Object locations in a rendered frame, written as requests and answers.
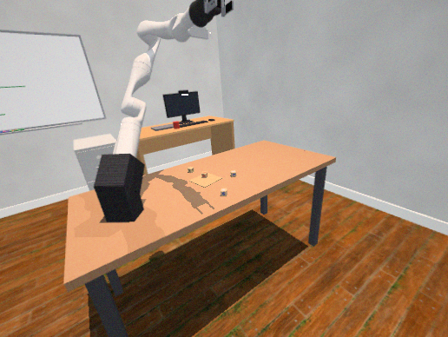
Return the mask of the tan flat mat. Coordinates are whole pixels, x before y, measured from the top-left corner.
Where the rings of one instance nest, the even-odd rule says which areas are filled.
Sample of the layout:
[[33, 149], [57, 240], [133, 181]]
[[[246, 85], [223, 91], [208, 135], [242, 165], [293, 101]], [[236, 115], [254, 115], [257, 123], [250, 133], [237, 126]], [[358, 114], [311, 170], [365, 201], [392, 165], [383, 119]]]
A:
[[214, 182], [219, 181], [220, 179], [222, 179], [222, 178], [208, 173], [207, 178], [201, 178], [201, 175], [199, 175], [199, 176], [195, 177], [194, 179], [190, 180], [190, 182], [193, 182], [193, 183], [205, 188], [205, 187], [213, 184]]

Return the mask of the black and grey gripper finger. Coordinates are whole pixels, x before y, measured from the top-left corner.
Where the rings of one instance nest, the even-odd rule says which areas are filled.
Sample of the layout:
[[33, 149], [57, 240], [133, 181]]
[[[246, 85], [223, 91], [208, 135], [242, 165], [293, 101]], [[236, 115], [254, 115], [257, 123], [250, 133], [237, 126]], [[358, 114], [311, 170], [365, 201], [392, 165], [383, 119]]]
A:
[[225, 0], [221, 0], [221, 16], [224, 17], [227, 13], [234, 9], [234, 1], [230, 1], [225, 6]]
[[204, 11], [205, 13], [210, 12], [214, 8], [218, 6], [218, 0], [211, 0], [210, 2], [208, 0], [204, 0]]

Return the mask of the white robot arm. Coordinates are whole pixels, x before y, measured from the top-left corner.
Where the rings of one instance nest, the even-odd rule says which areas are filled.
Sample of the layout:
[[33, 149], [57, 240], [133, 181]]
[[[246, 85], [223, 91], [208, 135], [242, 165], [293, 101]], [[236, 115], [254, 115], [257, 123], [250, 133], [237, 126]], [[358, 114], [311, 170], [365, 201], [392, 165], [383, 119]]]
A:
[[134, 60], [128, 87], [121, 106], [121, 112], [132, 117], [122, 119], [113, 154], [131, 154], [136, 157], [146, 112], [146, 103], [135, 99], [132, 95], [149, 81], [161, 38], [166, 40], [175, 39], [181, 43], [186, 42], [190, 38], [188, 35], [190, 27], [186, 22], [185, 14], [186, 11], [184, 14], [176, 15], [170, 21], [162, 23], [143, 21], [138, 26], [137, 35], [148, 45], [148, 51]]

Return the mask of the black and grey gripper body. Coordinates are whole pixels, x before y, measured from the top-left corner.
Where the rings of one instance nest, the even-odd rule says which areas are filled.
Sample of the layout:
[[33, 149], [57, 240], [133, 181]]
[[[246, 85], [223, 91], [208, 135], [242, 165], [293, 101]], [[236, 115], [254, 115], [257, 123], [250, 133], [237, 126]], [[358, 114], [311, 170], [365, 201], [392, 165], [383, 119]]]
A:
[[188, 35], [191, 37], [209, 39], [210, 32], [205, 28], [214, 16], [221, 13], [221, 0], [218, 0], [218, 6], [209, 13], [204, 11], [204, 0], [193, 1], [186, 11], [185, 18], [188, 26]]

